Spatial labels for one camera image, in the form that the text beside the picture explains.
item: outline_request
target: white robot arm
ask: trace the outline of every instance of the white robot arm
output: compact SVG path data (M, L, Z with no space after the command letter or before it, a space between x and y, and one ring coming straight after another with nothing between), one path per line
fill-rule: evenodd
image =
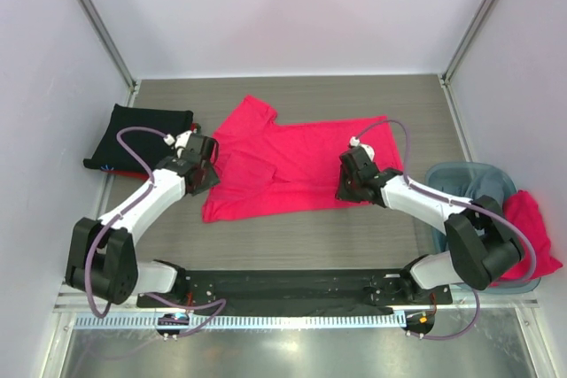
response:
M170 205L187 194L197 195L219 183L211 164L218 143L191 131L176 138L169 135L166 143L172 145L172 155L158 164L153 180L146 181L126 201L98 220L83 218L77 222L66 269L69 286L85 290L85 258L94 235L112 223L98 246L106 248L106 253L97 253L93 261L94 295L120 304L132 294L184 292L184 276L180 276L184 269L162 261L137 262L135 247Z
M418 258L401 270L409 298L412 293L460 282L485 289L523 258L522 244L509 228L463 206L475 204L503 217L501 206L492 198L453 197L412 181L399 170L379 171L368 145L352 145L340 156L338 199L399 210L447 235L449 251Z

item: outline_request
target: pink t-shirt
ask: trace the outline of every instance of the pink t-shirt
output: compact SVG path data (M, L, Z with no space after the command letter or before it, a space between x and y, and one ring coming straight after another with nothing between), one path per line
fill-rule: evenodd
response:
M276 124L276 117L272 106L248 95L214 132L221 183L209 191L204 222L357 205L335 199L338 156L352 136L385 116L286 126ZM362 141L374 148L380 170L401 169L388 124L374 127Z

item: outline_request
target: gray basket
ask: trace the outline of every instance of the gray basket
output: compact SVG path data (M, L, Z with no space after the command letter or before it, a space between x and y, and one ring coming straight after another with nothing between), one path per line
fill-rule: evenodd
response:
M477 198L488 195L503 204L517 193L514 182L502 170L480 163L441 163L432 167L425 175L425 184L458 197ZM447 238L437 229L432 229L433 246L436 252L447 250ZM540 279L524 284L507 285L506 288L485 289L487 294L523 294L536 288Z

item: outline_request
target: purple cable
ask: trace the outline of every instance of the purple cable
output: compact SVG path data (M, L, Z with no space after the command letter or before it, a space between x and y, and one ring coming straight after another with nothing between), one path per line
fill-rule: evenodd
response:
M410 139L409 139L409 132L406 129L406 126L398 120L392 120L392 119L386 119L386 120L379 120L376 121L374 123L372 123L371 125L369 125L368 127L366 127L364 130L362 130L357 136L356 139L361 139L361 137L367 133L370 129L376 127L376 126L380 126L384 123L395 123L397 125L399 125L401 127L401 129L404 132L404 135L406 136L406 147L404 150L404 158L402 159L402 165L403 165L403 178L404 178L404 182L408 185L409 188L415 190L416 192L419 192L422 195L425 195L429 198L435 199L437 201L441 201L443 203L446 204L453 204L453 205L457 205L459 207L463 207L463 208L469 208L474 212L478 212L481 214L484 214L492 219L498 220L501 224L505 225L506 227L508 227L510 230L512 230L524 243L524 245L527 247L529 254L530 254L530 267L528 269L528 271L525 273L525 275L520 278L520 279L516 279L516 280L510 280L510 281L505 281L505 282L499 282L501 283L502 287L506 287L509 285L514 285L516 283L519 282L525 282L527 280L529 280L532 276L533 276L533 272L535 272L535 267L537 265L537 257L535 254L535 249L533 249L532 243L530 242L530 240L524 235L524 233L518 229L516 226L514 226L512 223L510 223L509 221L507 221L506 219L504 219L503 217L499 216L498 214L488 211L485 208L479 207L477 205L473 205L473 204L469 204L469 203L464 203L458 200L453 200L450 197L443 197L435 192L430 192L429 190L416 186L414 184L412 184L411 180L409 179L408 176L408 162L409 162L409 149L410 149ZM475 296L475 300L477 303L476 306L476 310L475 310L475 315L472 318L472 321L470 322L469 325L467 325L465 327L465 329L463 329L462 331L457 332L456 334L452 334L450 336L423 336L424 339L426 340L434 340L434 341L446 341L446 340L451 340L453 338L457 338L459 336L462 336L463 334L469 332L472 327L474 327L474 325L477 323L478 320L478 316L480 315L480 299L478 298L478 293L471 288L472 290L472 294ZM417 336L417 337L421 337L419 334L415 333L415 332L409 332L410 335L412 336Z
M196 334L202 328L204 328L209 323L211 323L211 321L219 315L219 313L222 311L222 309L224 309L225 305L227 305L227 300L224 299L224 298L219 298L218 300L215 300L212 303L208 303L206 305L189 305L189 306L187 306L187 305L176 305L175 303L172 303L172 302L166 300L165 298L158 296L157 294L152 294L151 292L147 293L146 296L151 297L156 301L159 301L163 305L168 305L169 307L174 307L176 309L183 309L183 310L205 310L205 309L210 309L211 307L215 307L217 305L219 306L208 318L206 318L203 321L203 323L201 323L200 325L197 325L193 329L189 329L187 331L180 332L179 335L178 335L180 338L183 338L185 336L192 336L193 334Z
M103 319L108 314L108 312L110 311L110 302L107 303L105 309L102 312L100 312L97 309L97 304L95 303L95 298L94 298L93 293L92 293L92 281L91 281L91 278L90 278L90 272L92 270L92 261L93 261L93 258L95 257L95 253L97 252L97 247L100 244L100 241L105 236L106 232L108 232L108 229L110 229L113 226L114 223L116 223L118 220L120 220L120 218L124 214L126 214L127 212L132 210L134 207L136 207L138 204L140 204L144 200L144 198L146 198L148 195L150 195L150 192L153 190L153 185L155 183L155 180L154 180L154 177L153 177L153 172L151 171L150 167L145 163L145 161L138 154L136 154L134 152L134 150L132 150L129 146L127 146L126 143L122 140L122 135L124 135L125 133L128 133L128 132L134 132L134 131L154 133L155 135L158 135L158 136L161 136L161 137L167 136L165 133L160 132L159 130L156 130L155 128L139 127L139 126L123 128L120 132L118 132L116 134L116 140L122 146L122 148L124 148L128 154L130 154L138 163L140 163L140 166L142 166L144 171L148 174L148 176L150 176L151 185L148 186L148 189L140 197L136 198L131 204L124 207L124 209L120 213L118 213L114 217L112 217L108 221L108 223L106 223L103 226L103 228L100 229L100 231L97 233L97 236L95 236L95 239L93 240L93 242L90 246L89 252L87 253L87 260L85 262L85 292L87 293L87 300L89 301L89 307L90 307L90 310L92 311L92 314L97 316L99 319Z
M409 163L409 150L410 150L410 146L411 146L411 142L409 139L409 132L406 129L406 126L404 126L404 124L401 121L398 120L392 120L392 119L387 119L387 120L380 120L377 121L375 123L372 123L371 125L369 125L368 127L366 127L364 130L362 130L357 136L357 139L361 139L361 137L367 133L371 128L374 128L376 126L380 126L381 124L384 123L395 123L397 125L399 125L401 127L401 129L404 132L404 135L406 136L406 147L404 150L404 158L402 160L402 164L403 164L403 178L404 181L406 182L406 184L413 189L415 192L419 192L422 195L425 195L426 197L435 199L437 201L441 201L442 203L445 204L453 204L453 205L457 205L459 207L462 208L469 208L474 212L478 212L481 214L484 214L485 216L490 217L491 219L497 220L499 221L502 225L506 226L507 228L509 228L512 232L514 232L524 243L525 247L527 248L528 252L529 252L529 256L530 256L530 267L528 268L528 271L524 274L524 276L522 276L519 279L515 279L515 280L509 280L509 281L499 281L499 284L501 287L506 287L509 285L514 285L514 284L518 284L518 283L524 283L526 281L528 281L532 276L533 273L535 272L535 268L537 265L537 257L536 257L536 253L535 253L535 249L533 249L532 243L530 242L530 240L524 235L524 233L518 229L516 226L514 226L512 223L510 223L509 221L507 221L505 218L503 218L502 216L499 216L498 214L491 212L485 208L479 207L477 205L473 205L473 204L469 204L469 203L464 203L462 201L459 200L454 200L451 197L443 197L435 192L430 192L429 190L416 186L414 184L412 184L412 182L409 179L408 176L408 163Z
M475 301L477 303L477 306L475 308L475 315L472 317L472 320L470 321L469 325L467 325L463 330L461 330L459 332L455 332L454 334L451 334L450 336L422 336L421 334L417 334L416 332L413 332L413 331L408 331L409 334L411 336L416 336L417 338L420 338L420 339L422 338L424 340L447 341L447 340L453 340L454 338L458 338L460 336L463 336L464 334L469 332L477 324L478 317L480 316L480 299L478 298L478 293L475 289L471 289L471 290L472 290L472 295L475 296Z
M148 189L140 197L135 199L131 204L124 207L124 209L122 209L120 211L120 213L118 213L114 217L112 217L108 221L108 223L106 223L106 225L104 225L103 228L100 229L100 231L98 232L97 236L95 236L95 239L93 240L93 242L90 246L89 252L87 253L87 260L85 262L85 292L87 293L87 300L89 301L90 310L99 319L103 319L108 314L108 312L110 310L111 303L108 303L106 305L105 309L102 312L100 312L97 309L97 305L95 303L94 296L93 296L93 293L92 293L92 282L91 282L91 279L90 279L90 272L91 272L91 269L92 269L93 258L95 257L95 253L97 252L97 246L100 244L100 241L102 240L103 236L108 231L108 229L110 229L112 227L112 225L114 223L116 223L124 214L126 214L127 212L132 210L135 206L140 204L148 195L150 195L150 193L153 190L154 185L155 185L155 178L153 176L153 171L151 170L151 168L122 139L122 135L124 135L128 132L133 132L133 131L153 133L153 134L161 136L161 137L167 136L165 133L160 132L159 130L156 130L154 128L139 127L139 126L123 128L120 132L118 132L116 134L116 140L118 141L120 146L122 146L122 148L124 148L124 150L126 150L126 152L128 154L130 154L140 164L140 166L142 166L144 171L148 174L151 185L148 187ZM206 320L203 321L203 323L201 323L200 325L197 325L193 329L189 329L185 332L180 333L179 334L180 337L192 336L193 334L196 334L198 331L200 331L206 325L211 323L211 321L219 315L219 313L222 311L222 309L224 309L224 307L227 304L226 299L220 298L220 299L215 300L212 303L208 303L206 305L192 305L192 306L176 305L176 304L171 303L170 301L166 300L165 298L158 296L157 294L147 293L145 295L147 297L151 297L151 298L161 302L163 305L168 305L170 307L183 309L185 311L188 311L188 310L192 310L192 311L193 310L205 310L205 309L209 309L211 307L215 307L217 305L219 306ZM155 341L158 341L158 340L159 340L159 338L154 338L154 339L151 339L149 341L146 341L145 343L140 344L135 349L129 351L126 354L122 354L120 356L105 356L105 355L102 355L100 353L95 353L91 350L91 348L90 348L91 343L89 343L87 345L87 347L85 348L84 353L80 356L79 361L77 362L77 365L75 366L74 371L73 371L71 376L75 377L77 375L77 373L79 372L79 368L81 366L81 363L84 359L84 356L87 352L89 352L91 355L96 356L96 357L98 357L99 359L102 359L102 360L122 360L122 359L128 358L128 357L136 354L137 352L139 352L143 348L147 347L151 343L154 343Z

